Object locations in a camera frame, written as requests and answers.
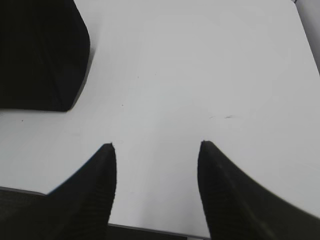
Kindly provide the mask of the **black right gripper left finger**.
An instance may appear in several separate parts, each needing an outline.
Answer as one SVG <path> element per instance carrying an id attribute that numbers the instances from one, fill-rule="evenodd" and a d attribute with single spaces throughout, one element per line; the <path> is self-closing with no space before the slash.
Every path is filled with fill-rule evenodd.
<path id="1" fill-rule="evenodd" d="M 117 186 L 111 143 L 44 198 L 0 222 L 2 240 L 105 240 Z"/>

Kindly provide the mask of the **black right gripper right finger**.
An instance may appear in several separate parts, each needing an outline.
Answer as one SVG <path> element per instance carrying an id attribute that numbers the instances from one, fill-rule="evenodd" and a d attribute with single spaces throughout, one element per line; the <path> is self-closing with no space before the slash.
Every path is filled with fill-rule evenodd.
<path id="1" fill-rule="evenodd" d="M 202 141 L 197 182 L 212 240 L 318 240 L 319 218 L 273 194 Z"/>

